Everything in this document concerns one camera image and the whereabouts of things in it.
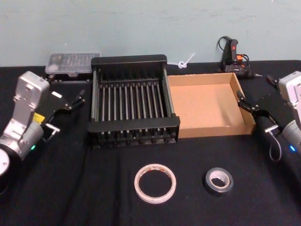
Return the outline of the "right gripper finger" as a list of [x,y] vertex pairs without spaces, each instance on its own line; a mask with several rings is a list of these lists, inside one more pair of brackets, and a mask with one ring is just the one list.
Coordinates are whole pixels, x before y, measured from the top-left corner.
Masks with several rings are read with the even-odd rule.
[[237,91],[237,97],[238,106],[251,113],[251,115],[254,116],[255,112],[259,110],[259,107],[257,105],[251,105],[251,103],[246,99],[246,97],[240,90]]
[[266,76],[266,82],[273,88],[278,88],[278,80],[274,79],[271,75]]

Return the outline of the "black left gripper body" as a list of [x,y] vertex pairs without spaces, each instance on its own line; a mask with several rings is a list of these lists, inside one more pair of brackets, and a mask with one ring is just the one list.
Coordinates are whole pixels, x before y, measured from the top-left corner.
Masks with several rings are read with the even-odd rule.
[[35,110],[33,121],[42,127],[44,131],[43,141],[50,140],[55,133],[60,131],[60,129],[54,129],[51,121],[60,114],[71,113],[71,111],[65,109],[65,104],[70,103],[63,95],[55,91],[48,92],[46,98],[40,101],[39,106]]

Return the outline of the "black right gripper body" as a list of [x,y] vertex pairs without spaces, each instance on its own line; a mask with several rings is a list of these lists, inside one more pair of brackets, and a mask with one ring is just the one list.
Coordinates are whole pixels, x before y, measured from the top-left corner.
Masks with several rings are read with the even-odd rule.
[[289,104],[282,98],[278,91],[268,93],[261,97],[256,104],[259,110],[255,112],[255,117],[266,117],[273,126],[265,129],[265,133],[271,133],[274,130],[284,137],[294,136],[294,116]]

